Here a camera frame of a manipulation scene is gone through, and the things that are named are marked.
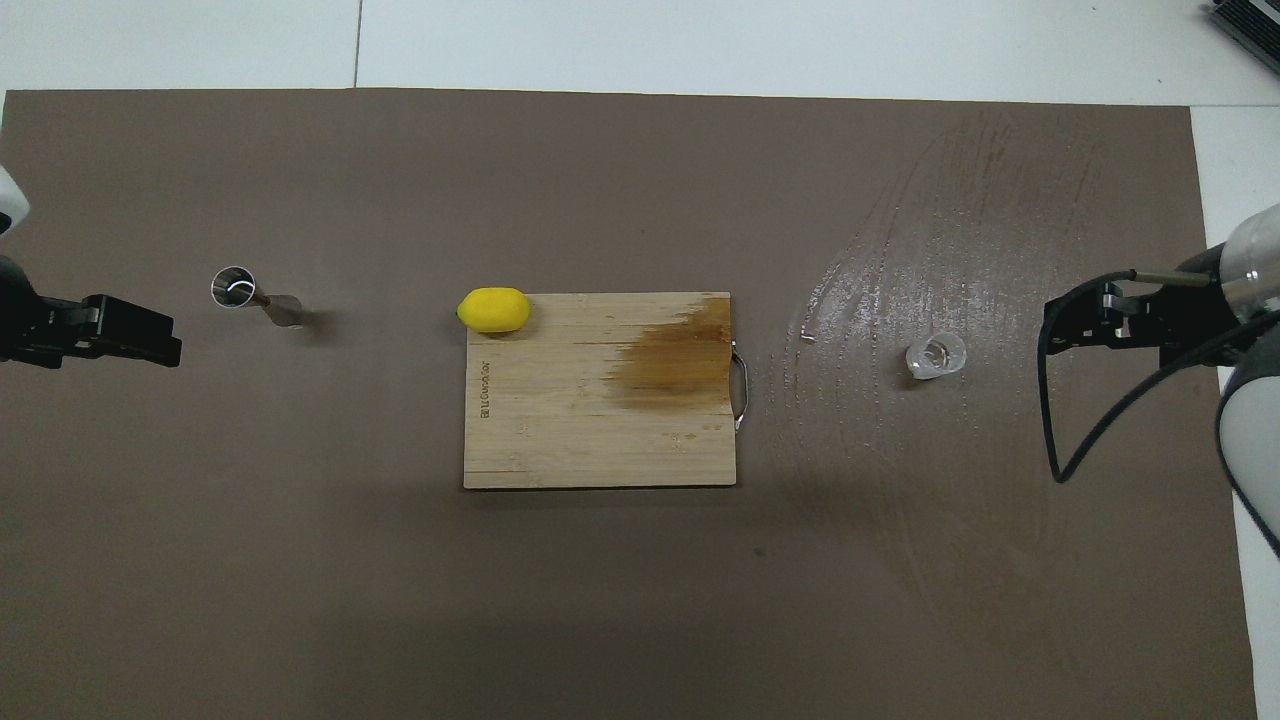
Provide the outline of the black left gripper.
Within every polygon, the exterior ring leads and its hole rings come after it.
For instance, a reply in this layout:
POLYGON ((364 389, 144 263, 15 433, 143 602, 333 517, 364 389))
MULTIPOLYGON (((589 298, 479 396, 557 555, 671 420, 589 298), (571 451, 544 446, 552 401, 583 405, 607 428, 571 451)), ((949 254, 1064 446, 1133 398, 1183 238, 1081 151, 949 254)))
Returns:
MULTIPOLYGON (((99 357, 84 328, 99 311, 81 301, 36 293, 26 273, 1 258, 1 361, 56 369, 58 357, 99 357)), ((175 319, 113 296, 100 301, 100 342, 120 357, 179 366, 175 319)))

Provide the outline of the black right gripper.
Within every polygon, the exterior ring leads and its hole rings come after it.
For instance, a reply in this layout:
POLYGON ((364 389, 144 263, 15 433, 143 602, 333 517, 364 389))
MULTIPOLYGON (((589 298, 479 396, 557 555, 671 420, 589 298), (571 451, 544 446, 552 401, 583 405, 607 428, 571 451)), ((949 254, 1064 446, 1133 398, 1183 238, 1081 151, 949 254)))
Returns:
POLYGON ((1157 348, 1160 366, 1217 366, 1213 338, 1240 325, 1221 283, 1225 247, 1207 249, 1172 272, 1134 272, 1132 281, 1151 284, 1151 293, 1123 297, 1124 334, 1111 334, 1105 306, 1110 284, 1082 284, 1043 306, 1043 350, 1105 345, 1114 350, 1157 348))

